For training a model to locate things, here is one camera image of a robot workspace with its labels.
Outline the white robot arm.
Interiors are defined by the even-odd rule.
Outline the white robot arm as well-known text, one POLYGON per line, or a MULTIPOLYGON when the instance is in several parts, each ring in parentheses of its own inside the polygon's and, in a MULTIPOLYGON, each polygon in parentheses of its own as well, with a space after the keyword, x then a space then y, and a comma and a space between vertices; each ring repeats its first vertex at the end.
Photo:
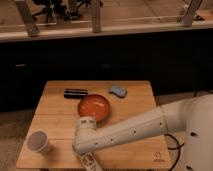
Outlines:
POLYGON ((166 134, 185 132, 185 171, 213 171, 213 95, 164 104, 103 129, 91 117, 78 120, 77 154, 166 134))

